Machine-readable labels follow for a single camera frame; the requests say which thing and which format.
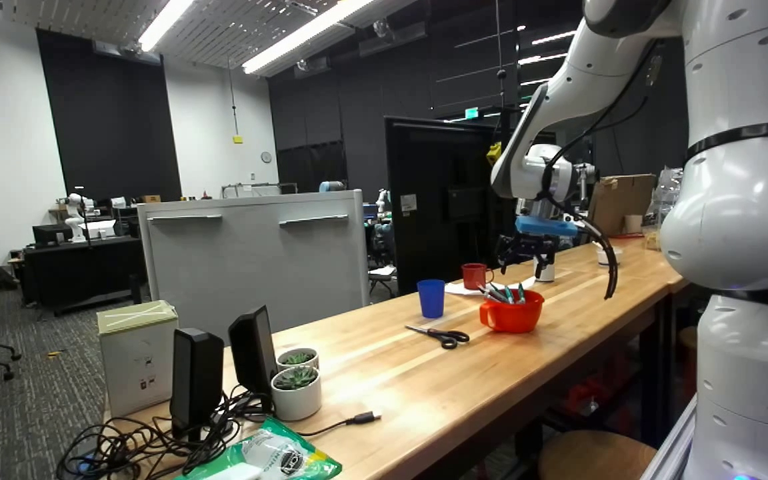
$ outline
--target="white wall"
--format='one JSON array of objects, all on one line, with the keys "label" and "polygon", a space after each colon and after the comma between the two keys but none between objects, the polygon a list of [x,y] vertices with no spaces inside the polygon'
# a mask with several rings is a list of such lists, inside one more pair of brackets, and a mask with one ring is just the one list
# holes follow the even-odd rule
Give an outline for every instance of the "white wall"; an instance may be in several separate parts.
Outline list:
[{"label": "white wall", "polygon": [[[218,198],[225,184],[277,180],[269,86],[229,72],[166,62],[178,184],[186,198]],[[233,143],[233,95],[242,143]]]},{"label": "white wall", "polygon": [[63,198],[35,30],[0,20],[0,263]]}]

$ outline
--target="red cup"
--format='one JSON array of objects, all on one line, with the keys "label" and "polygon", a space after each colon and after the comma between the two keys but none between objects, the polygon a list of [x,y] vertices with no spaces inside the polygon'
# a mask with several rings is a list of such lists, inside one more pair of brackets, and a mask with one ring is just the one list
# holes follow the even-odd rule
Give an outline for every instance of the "red cup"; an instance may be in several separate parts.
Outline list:
[{"label": "red cup", "polygon": [[538,324],[542,304],[543,304],[543,296],[537,290],[527,290],[525,300],[519,300],[519,304],[503,304],[503,300],[486,298],[479,304],[479,320],[491,331],[498,331],[498,334],[527,334],[527,331],[537,331],[537,324]]},{"label": "red cup", "polygon": [[463,287],[479,290],[486,287],[487,267],[482,260],[461,263]]}]

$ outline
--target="ceiling panel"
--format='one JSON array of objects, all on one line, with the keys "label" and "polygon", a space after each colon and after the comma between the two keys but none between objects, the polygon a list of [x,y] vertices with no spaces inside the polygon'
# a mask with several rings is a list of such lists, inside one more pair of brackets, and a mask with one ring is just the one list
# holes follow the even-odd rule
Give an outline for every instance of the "ceiling panel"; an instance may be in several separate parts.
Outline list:
[{"label": "ceiling panel", "polygon": [[[135,51],[141,32],[169,0],[0,0],[2,15],[73,36],[113,42]],[[327,30],[323,36],[299,47],[299,52],[263,70],[275,75],[301,55],[311,55],[355,30],[411,6],[414,0],[373,0],[347,19],[347,27]],[[337,0],[194,0],[185,19],[157,42],[157,52],[239,70],[242,62],[299,30]]]}]

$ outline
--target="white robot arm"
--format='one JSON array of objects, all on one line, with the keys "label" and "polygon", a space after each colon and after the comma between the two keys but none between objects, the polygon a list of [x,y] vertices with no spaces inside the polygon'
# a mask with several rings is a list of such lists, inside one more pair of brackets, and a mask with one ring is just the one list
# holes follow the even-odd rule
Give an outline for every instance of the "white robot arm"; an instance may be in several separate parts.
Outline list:
[{"label": "white robot arm", "polygon": [[768,480],[768,2],[585,6],[565,67],[533,95],[491,184],[501,198],[557,198],[565,166],[543,174],[546,160],[531,152],[538,130],[609,110],[647,40],[682,36],[691,146],[661,244],[685,279],[721,290],[698,323],[695,428],[682,476]]}]

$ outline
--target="wooden workbench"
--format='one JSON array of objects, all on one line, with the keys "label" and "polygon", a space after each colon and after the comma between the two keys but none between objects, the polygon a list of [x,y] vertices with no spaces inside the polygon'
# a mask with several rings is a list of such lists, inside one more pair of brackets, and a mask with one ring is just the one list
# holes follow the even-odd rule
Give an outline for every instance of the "wooden workbench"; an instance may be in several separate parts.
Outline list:
[{"label": "wooden workbench", "polygon": [[[609,300],[594,244],[557,254],[554,282],[537,286],[543,312],[533,334],[491,334],[478,320],[479,298],[445,296],[445,314],[435,324],[466,331],[471,342],[439,348],[435,339],[405,331],[407,323],[426,323],[415,292],[281,331],[277,348],[315,347],[323,363],[323,411],[291,427],[309,432],[367,407],[383,411],[375,423],[315,436],[345,463],[341,476],[415,476],[494,423],[515,428],[525,415],[518,407],[587,354],[613,348],[613,339],[642,334],[659,316],[654,307],[681,290],[682,278],[659,250],[637,239],[617,244],[625,250],[621,279]],[[531,278],[531,263],[494,275],[515,282]],[[225,386],[233,384],[226,354]]]}]

